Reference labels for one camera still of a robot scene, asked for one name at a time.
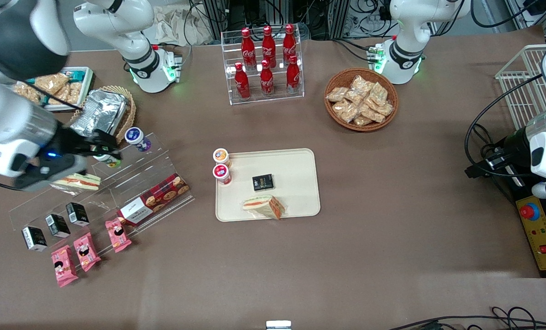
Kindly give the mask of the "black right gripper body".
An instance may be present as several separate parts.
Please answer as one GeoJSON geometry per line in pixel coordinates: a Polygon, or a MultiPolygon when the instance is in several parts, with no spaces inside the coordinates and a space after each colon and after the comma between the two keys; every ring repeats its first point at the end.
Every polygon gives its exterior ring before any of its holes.
{"type": "Polygon", "coordinates": [[[84,137],[63,124],[57,124],[51,139],[51,151],[61,156],[66,154],[92,156],[92,145],[94,142],[91,137],[84,137]]]}

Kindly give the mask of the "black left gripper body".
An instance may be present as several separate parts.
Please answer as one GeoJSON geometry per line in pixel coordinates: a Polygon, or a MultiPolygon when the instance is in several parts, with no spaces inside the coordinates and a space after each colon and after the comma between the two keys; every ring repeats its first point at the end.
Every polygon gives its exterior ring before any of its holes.
{"type": "Polygon", "coordinates": [[[530,143],[526,129],[518,129],[496,143],[485,146],[492,155],[485,158],[485,176],[532,177],[530,143]]]}

